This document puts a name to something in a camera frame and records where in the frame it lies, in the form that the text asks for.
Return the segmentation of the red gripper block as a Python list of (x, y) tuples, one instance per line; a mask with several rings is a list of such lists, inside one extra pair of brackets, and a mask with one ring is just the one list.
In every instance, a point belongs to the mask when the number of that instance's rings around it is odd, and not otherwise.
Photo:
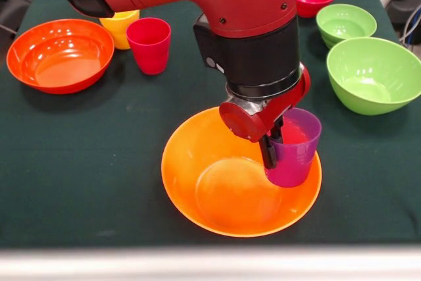
[(289, 90), (273, 98), (262, 101), (248, 101), (228, 92), (228, 99), (219, 106), (224, 124), (234, 135), (259, 142), (265, 169), (274, 169), (278, 158), (275, 147), (270, 142), (283, 140), (283, 115), (298, 104), (310, 90), (310, 74), (300, 66), (301, 77)]

